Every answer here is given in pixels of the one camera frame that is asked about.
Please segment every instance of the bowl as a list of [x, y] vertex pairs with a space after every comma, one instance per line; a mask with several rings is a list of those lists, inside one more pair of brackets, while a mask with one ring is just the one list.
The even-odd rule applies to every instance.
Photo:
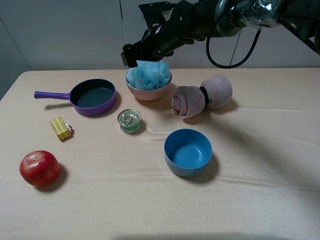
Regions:
[[193, 129], [172, 132], [164, 142], [166, 164], [172, 172], [184, 177], [200, 174], [213, 154], [208, 138]]
[[171, 83], [171, 80], [172, 80], [172, 74], [171, 74], [169, 82], [165, 86], [158, 88], [158, 89], [155, 89], [155, 90], [137, 89], [128, 83], [127, 77], [125, 78], [125, 83], [128, 86], [128, 89], [132, 93], [132, 95], [135, 96], [137, 99], [144, 100], [144, 101], [154, 101], [154, 100], [162, 98], [165, 95], [165, 93], [168, 89], [168, 86]]

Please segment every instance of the white wall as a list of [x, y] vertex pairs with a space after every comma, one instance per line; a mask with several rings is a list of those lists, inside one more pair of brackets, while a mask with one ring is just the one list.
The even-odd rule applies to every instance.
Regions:
[[[7, 89], [28, 65], [31, 70], [124, 69], [122, 46], [140, 40], [147, 29], [138, 5], [153, 2], [156, 0], [0, 0], [4, 24], [0, 26], [0, 90]], [[245, 56], [254, 35], [253, 28], [243, 29], [236, 49], [237, 36], [213, 38], [211, 55], [228, 65], [234, 53], [234, 64]], [[213, 68], [205, 42], [185, 45], [166, 60], [171, 68]], [[284, 27], [265, 28], [242, 67], [320, 67], [320, 56]]]

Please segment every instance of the can lid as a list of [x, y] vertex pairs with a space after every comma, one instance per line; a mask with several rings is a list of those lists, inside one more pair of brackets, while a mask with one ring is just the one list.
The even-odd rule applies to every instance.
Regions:
[[118, 115], [118, 122], [122, 126], [134, 126], [136, 125], [141, 119], [140, 113], [134, 109], [127, 109]]

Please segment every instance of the pull tab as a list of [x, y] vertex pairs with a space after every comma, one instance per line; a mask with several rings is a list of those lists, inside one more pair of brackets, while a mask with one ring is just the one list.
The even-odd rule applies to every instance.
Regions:
[[130, 115], [126, 116], [124, 118], [124, 125], [129, 126], [133, 120], [134, 120], [133, 116], [130, 116]]

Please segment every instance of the red fruit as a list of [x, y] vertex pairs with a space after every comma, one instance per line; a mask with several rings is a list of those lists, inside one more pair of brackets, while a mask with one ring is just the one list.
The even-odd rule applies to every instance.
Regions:
[[39, 188], [53, 182], [60, 173], [60, 164], [50, 152], [33, 151], [20, 163], [20, 174], [29, 184]]

